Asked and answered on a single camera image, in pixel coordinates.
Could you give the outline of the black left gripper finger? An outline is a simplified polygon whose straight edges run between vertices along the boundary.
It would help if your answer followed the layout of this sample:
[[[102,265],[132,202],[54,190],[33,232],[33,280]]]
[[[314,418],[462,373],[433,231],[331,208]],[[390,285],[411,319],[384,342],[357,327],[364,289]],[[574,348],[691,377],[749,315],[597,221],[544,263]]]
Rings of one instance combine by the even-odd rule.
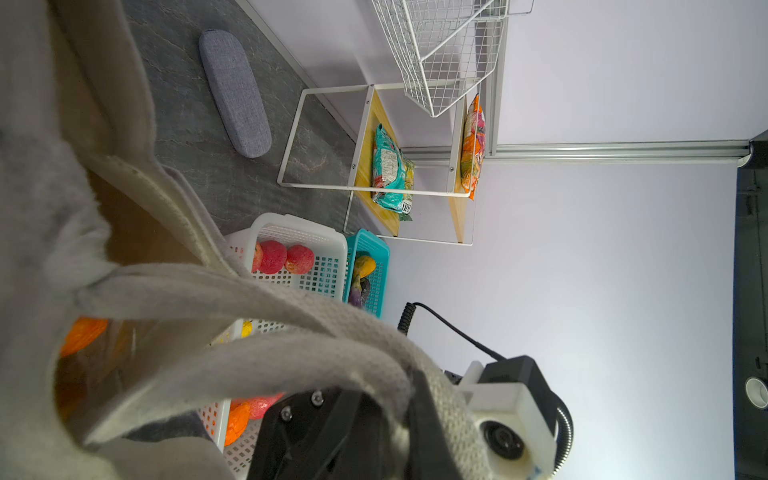
[[[409,457],[405,478],[411,480],[460,480],[461,475],[448,448],[442,425],[429,390],[426,375],[412,375],[409,401]]]

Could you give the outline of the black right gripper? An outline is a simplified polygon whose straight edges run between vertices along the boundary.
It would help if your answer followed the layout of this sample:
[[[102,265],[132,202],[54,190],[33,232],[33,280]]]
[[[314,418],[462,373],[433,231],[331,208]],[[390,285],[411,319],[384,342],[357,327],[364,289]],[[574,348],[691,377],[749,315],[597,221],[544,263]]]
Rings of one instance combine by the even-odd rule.
[[[383,417],[368,395],[330,388],[286,396],[262,419],[249,479],[381,479]]]

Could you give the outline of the cream canvas grocery bag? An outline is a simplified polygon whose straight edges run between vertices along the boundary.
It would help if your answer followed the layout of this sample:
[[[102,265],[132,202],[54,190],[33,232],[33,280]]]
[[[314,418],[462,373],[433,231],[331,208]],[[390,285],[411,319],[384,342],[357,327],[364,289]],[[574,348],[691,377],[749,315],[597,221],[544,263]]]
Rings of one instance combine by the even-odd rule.
[[[5,479],[228,479],[207,439],[128,434],[217,400],[275,394],[247,376],[255,336],[316,329],[350,307],[251,279],[154,141],[119,2],[2,3]],[[60,358],[80,317],[109,326]]]

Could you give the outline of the small orange pumpkin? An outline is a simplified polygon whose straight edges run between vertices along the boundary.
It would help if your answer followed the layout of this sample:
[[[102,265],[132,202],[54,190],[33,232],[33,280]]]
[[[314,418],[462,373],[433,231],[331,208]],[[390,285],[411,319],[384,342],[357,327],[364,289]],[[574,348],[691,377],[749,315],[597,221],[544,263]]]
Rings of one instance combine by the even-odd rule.
[[[108,328],[109,321],[80,317],[74,322],[59,352],[60,358],[71,356],[93,343]]]

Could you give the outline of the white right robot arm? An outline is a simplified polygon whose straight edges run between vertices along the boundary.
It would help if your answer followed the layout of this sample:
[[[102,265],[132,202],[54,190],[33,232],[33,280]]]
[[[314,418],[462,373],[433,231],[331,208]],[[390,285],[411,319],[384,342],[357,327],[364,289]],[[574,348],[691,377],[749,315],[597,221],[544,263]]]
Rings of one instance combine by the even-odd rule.
[[[281,399],[251,479],[550,479],[573,447],[572,416],[530,356],[491,352],[453,380],[405,330],[352,307],[255,341],[247,376]]]

